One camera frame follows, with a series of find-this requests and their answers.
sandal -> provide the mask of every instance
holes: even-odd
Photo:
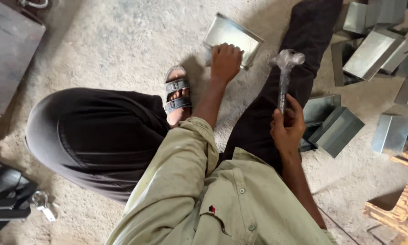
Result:
[[[177,72],[174,78],[169,78],[173,72]],[[181,66],[173,66],[169,69],[166,79],[165,79],[165,89],[166,89],[166,106],[165,111],[168,115],[176,109],[185,108],[185,107],[192,107],[192,102],[190,100],[190,89],[189,89],[189,80],[186,75],[186,71]],[[179,97],[173,100],[170,100],[170,97],[177,91],[183,89],[189,89],[189,97]]]

foot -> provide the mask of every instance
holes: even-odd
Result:
[[[179,78],[185,77],[186,74],[184,71],[182,71],[181,69],[176,69],[173,70],[171,72],[171,74],[168,77],[168,82],[177,80]],[[170,97],[169,97],[169,101],[176,99],[176,98],[180,98],[180,97],[189,97],[189,89],[188,88],[184,88],[182,90],[179,90],[177,92],[174,92]],[[175,109],[174,111],[172,111],[171,113],[169,113],[167,121],[169,123],[169,125],[171,125],[171,128],[175,128],[178,127],[178,122],[179,121],[184,121],[186,120],[188,117],[190,117],[190,107],[183,107],[183,108],[178,108]]]

black pants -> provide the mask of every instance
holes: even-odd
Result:
[[[280,49],[305,54],[305,63],[292,70],[289,87],[302,107],[310,97],[341,4],[342,0],[306,0],[292,10]],[[273,68],[234,126],[220,161],[231,159],[234,148],[240,147],[281,174],[281,159],[269,134],[279,77],[279,68]],[[159,96],[72,88],[49,95],[33,108],[26,142],[33,155],[56,173],[125,203],[169,130]]]

shirt sleeve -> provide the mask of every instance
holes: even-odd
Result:
[[[335,238],[332,236],[332,234],[331,234],[329,231],[327,231],[327,230],[325,230],[325,229],[322,229],[322,231],[323,231],[323,233],[325,233],[326,237],[328,237],[329,241],[330,241],[333,245],[338,245],[337,242],[336,242],[336,240],[335,240]]]
[[[161,244],[191,213],[218,162],[213,130],[190,117],[168,132],[133,190],[110,244]]]

hammer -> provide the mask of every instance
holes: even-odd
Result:
[[[283,49],[279,54],[271,57],[269,63],[272,66],[277,65],[280,70],[280,94],[278,95],[278,109],[284,114],[286,106],[285,95],[288,92],[288,85],[290,83],[290,72],[295,65],[302,64],[305,61],[303,53],[295,52],[293,49]]]

